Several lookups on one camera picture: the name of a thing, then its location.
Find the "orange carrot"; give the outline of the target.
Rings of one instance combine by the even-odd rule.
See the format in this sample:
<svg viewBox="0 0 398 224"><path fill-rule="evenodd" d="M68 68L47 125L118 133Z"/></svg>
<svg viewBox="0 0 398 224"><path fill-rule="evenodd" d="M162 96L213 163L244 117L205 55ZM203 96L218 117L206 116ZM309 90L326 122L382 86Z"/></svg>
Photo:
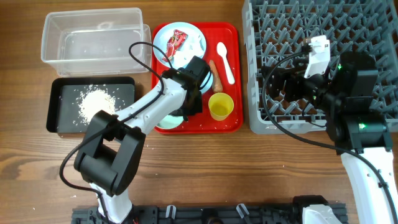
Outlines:
<svg viewBox="0 0 398 224"><path fill-rule="evenodd" d="M218 71L216 69L216 65L213 60L209 61L209 66L213 75L212 90L214 93L221 93L223 91L223 86Z"/></svg>

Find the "mint green bowl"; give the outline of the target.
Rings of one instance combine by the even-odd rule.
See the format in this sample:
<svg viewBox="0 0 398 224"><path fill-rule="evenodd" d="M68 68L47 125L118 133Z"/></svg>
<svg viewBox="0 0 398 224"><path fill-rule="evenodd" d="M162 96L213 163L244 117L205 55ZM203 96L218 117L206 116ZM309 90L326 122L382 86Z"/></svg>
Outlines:
<svg viewBox="0 0 398 224"><path fill-rule="evenodd" d="M180 126L184 122L183 116L167 115L157 125L160 129L173 129Z"/></svg>

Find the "grey dishwasher rack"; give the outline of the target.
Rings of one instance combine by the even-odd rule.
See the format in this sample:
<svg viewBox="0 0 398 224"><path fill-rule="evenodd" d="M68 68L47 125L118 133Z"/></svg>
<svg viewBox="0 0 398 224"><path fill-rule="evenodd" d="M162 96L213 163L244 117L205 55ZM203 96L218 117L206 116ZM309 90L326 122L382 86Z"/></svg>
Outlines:
<svg viewBox="0 0 398 224"><path fill-rule="evenodd" d="M325 35L330 41L330 71L347 51L371 55L379 75L374 87L373 110L381 112L391 132L397 131L397 12L393 1L245 1L243 37L248 56L248 110L251 131L277 134L274 118L296 134L321 131L323 111L307 100L288 102L284 95L262 100L262 66L292 68L289 55L303 41Z"/></svg>

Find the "red serving tray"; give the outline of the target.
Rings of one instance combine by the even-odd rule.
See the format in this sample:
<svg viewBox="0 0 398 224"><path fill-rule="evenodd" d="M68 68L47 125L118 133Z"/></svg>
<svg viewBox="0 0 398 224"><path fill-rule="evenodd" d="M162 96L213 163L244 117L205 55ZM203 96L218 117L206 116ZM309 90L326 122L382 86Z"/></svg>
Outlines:
<svg viewBox="0 0 398 224"><path fill-rule="evenodd" d="M213 91L210 88L202 95L201 113L190 116L188 121L184 121L176 128L160 129L156 127L155 130L161 134L210 134L234 132L243 124L238 32L234 26L227 22L192 22L190 24L199 28L205 36L206 52L203 59L206 61L214 61L223 86L223 92L232 97L234 101L234 110L225 120L214 120L210 115L208 107L208 100L213 95ZM166 25L167 23L157 26L154 30L154 37L156 33ZM227 59L234 75L234 85L230 85L228 83L223 60L216 51L216 45L218 42L224 43L228 51Z"/></svg>

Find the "white plastic spoon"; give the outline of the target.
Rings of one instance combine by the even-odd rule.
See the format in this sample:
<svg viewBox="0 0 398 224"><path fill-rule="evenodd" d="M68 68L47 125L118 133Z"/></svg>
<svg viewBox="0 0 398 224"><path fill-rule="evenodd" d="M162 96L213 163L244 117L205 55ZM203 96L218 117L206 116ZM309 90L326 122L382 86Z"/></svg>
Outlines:
<svg viewBox="0 0 398 224"><path fill-rule="evenodd" d="M229 66L228 63L228 59L227 59L227 49L224 43L222 42L218 42L217 46L216 46L216 51L218 53L218 55L223 59L223 63L224 63L224 69L226 72L226 77L228 80L228 83L230 85L234 85L235 84L235 79L234 79L234 75L232 73L231 67Z"/></svg>

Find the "white rice pile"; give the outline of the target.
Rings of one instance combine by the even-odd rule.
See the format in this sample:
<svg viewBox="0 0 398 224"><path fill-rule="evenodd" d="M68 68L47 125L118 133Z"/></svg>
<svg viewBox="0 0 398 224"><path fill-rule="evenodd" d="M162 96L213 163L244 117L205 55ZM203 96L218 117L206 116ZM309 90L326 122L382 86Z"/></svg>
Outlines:
<svg viewBox="0 0 398 224"><path fill-rule="evenodd" d="M111 95L105 84L77 86L73 93L77 97L72 104L78 109L78 117L72 121L75 126L87 126L92 117L101 110L109 114L116 112L116 97Z"/></svg>

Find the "yellow plastic cup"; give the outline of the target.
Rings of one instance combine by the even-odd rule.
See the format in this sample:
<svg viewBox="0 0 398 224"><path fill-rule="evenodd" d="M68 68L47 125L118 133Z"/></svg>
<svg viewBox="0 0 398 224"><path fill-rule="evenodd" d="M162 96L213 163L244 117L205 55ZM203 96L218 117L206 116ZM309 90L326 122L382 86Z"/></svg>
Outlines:
<svg viewBox="0 0 398 224"><path fill-rule="evenodd" d="M208 107L214 120L223 121L234 110L234 101L226 93L215 93L209 98Z"/></svg>

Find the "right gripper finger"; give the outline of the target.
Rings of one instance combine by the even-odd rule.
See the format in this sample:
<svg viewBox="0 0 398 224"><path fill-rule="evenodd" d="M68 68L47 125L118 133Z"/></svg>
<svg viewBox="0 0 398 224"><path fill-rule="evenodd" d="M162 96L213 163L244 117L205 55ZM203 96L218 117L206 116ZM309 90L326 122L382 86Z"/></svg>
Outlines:
<svg viewBox="0 0 398 224"><path fill-rule="evenodd" d="M261 75L263 77L267 77L267 76L282 76L282 77L289 77L292 75L292 70L291 69L286 69L286 68L280 68L277 67L275 68L275 66L262 66L261 67Z"/></svg>
<svg viewBox="0 0 398 224"><path fill-rule="evenodd" d="M284 80L269 80L267 87L270 98L274 100L279 97L280 92L284 89Z"/></svg>

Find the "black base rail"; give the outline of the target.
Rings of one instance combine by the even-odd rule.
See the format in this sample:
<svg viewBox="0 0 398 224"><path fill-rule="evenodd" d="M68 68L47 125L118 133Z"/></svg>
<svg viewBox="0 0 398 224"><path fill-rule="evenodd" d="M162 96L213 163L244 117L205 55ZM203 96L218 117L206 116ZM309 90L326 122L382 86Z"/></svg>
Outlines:
<svg viewBox="0 0 398 224"><path fill-rule="evenodd" d="M251 223L299 223L299 215L291 204L248 206ZM72 223L106 223L97 207L74 209ZM168 215L165 207L135 206L124 223L246 223L236 207L178 207L174 215Z"/></svg>

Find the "black waste tray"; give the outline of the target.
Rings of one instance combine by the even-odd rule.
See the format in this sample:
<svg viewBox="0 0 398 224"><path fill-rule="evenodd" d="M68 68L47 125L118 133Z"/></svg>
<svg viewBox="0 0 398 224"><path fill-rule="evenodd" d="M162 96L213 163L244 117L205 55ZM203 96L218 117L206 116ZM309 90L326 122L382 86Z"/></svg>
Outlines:
<svg viewBox="0 0 398 224"><path fill-rule="evenodd" d="M135 81L131 77L58 78L53 81L51 87L47 131L59 134L75 134L86 131L89 124L75 126L72 123L78 117L77 106L72 104L77 97L77 94L73 93L73 89L77 86L91 84L106 85L111 95L116 97L116 112L134 103Z"/></svg>

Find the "light blue plate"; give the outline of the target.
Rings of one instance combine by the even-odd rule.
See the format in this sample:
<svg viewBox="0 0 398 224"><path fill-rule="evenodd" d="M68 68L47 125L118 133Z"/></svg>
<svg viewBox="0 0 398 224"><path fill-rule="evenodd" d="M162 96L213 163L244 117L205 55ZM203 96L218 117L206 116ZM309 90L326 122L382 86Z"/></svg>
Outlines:
<svg viewBox="0 0 398 224"><path fill-rule="evenodd" d="M154 37L153 44L155 46L159 47L163 52L166 52L167 41L171 38L175 29L185 32L188 35L188 37L191 37L194 35L195 36L200 35L202 49L206 52L205 36L203 35L203 33L201 32L201 30L199 28L197 28L193 24L190 24L187 22L174 22L171 24L167 24L166 26L161 28L160 31L158 31L158 33L156 33L156 35Z"/></svg>

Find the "clear plastic bin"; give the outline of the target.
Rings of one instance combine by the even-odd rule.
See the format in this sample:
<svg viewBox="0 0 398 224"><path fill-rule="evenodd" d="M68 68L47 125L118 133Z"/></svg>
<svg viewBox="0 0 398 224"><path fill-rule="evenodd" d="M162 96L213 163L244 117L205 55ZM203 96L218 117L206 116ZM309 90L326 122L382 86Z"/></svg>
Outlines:
<svg viewBox="0 0 398 224"><path fill-rule="evenodd" d="M142 73L152 63L150 42L137 7L51 12L41 60L61 77Z"/></svg>

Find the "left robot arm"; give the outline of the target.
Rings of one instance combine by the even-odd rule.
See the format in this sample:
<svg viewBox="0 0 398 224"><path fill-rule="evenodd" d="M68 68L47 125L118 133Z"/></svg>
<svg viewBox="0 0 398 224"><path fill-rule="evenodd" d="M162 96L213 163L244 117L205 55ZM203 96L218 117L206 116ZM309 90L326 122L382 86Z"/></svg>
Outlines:
<svg viewBox="0 0 398 224"><path fill-rule="evenodd" d="M109 114L97 112L90 121L74 168L98 196L104 223L123 223L132 211L128 187L137 173L146 136L168 115L202 112L201 84L210 66L193 57L184 68L170 68L158 84L131 106Z"/></svg>

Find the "red snack wrapper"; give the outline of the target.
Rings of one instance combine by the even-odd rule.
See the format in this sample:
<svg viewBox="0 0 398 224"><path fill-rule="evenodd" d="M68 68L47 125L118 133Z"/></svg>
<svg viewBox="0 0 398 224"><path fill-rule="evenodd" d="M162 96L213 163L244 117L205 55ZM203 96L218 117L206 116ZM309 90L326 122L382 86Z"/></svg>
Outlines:
<svg viewBox="0 0 398 224"><path fill-rule="evenodd" d="M166 45L166 56L162 58L163 61L171 61L176 54L177 50L186 41L188 35L178 29L174 30L173 36L168 40Z"/></svg>

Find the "light blue bowl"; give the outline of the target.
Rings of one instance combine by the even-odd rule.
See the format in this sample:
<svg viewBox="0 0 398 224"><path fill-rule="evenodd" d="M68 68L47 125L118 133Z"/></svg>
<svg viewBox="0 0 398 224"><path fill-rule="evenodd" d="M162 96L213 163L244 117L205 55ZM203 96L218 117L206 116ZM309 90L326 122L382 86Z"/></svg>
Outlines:
<svg viewBox="0 0 398 224"><path fill-rule="evenodd" d="M205 94L212 86L213 84L213 74L211 72L208 72L206 78L200 85L200 92Z"/></svg>

